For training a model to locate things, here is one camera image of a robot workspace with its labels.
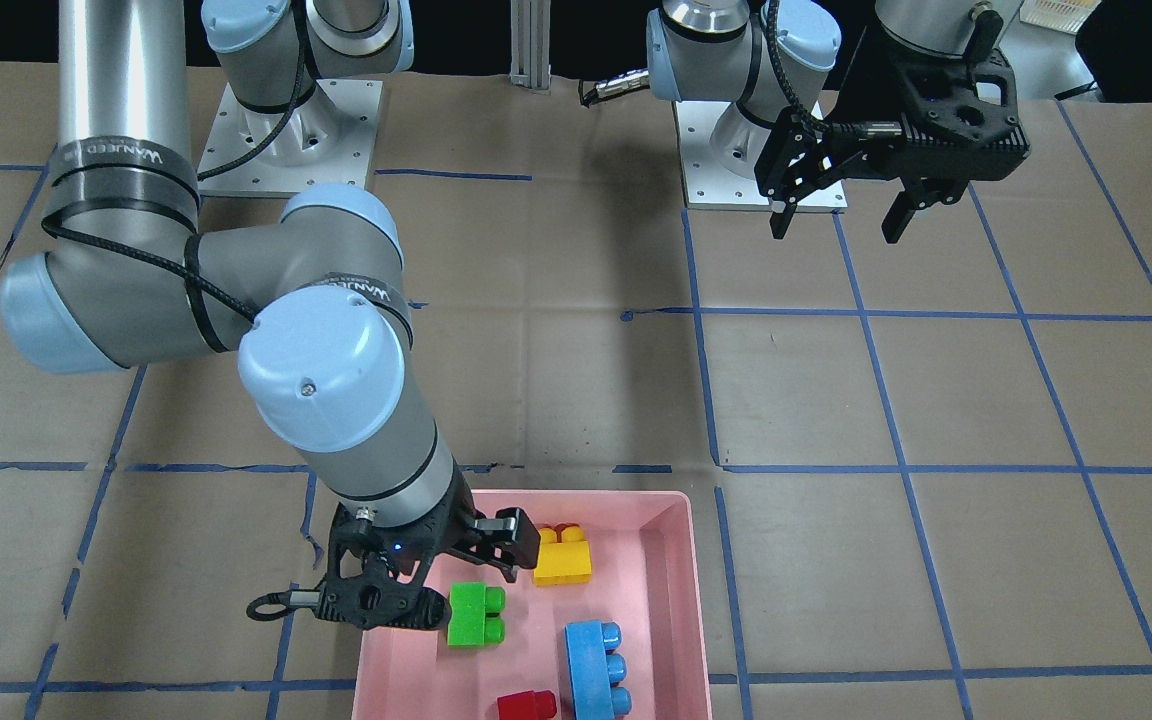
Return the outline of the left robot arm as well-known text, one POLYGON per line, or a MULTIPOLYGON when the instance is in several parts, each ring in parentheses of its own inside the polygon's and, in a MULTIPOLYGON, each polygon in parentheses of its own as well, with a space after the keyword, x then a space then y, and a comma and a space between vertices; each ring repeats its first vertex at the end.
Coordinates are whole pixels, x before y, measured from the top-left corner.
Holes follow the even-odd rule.
POLYGON ((646 20, 653 94, 730 105, 750 127, 726 152, 786 236, 799 202, 844 179, 901 182, 882 219, 896 243, 919 211, 1030 156, 1015 74, 998 41, 1016 1, 877 1, 826 118, 814 100, 844 33, 814 1, 664 1, 646 20))

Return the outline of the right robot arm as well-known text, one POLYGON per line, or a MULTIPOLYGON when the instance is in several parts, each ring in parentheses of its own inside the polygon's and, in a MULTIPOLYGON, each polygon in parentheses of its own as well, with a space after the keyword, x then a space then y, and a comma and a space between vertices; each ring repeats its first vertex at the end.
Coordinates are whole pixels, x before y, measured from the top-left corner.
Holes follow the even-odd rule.
POLYGON ((200 232, 184 5, 63 1, 58 18, 59 141, 41 215, 58 243, 3 274, 18 353, 55 374, 236 353, 262 419, 339 500, 324 578, 257 598, 255 620, 311 611, 364 630, 435 630, 453 615, 425 584, 442 553, 507 582, 535 569, 538 529, 522 509, 476 509, 410 370, 387 206, 324 181, 275 223, 200 232))

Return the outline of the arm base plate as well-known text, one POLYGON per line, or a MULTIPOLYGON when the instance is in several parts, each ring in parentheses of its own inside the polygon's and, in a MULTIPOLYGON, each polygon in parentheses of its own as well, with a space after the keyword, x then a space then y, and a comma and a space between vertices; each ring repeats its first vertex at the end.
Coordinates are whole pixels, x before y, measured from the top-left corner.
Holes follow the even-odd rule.
MULTIPOLYGON (((288 199, 320 184, 369 185, 378 138, 384 83, 379 79, 325 79, 275 141, 241 167, 200 179, 209 197, 288 199)), ((268 136, 278 114, 262 114, 238 104, 223 88, 214 123, 204 143, 198 173, 247 156, 268 136)))
POLYGON ((673 103, 687 209, 765 211, 755 164, 770 129, 751 123, 735 104, 673 103))

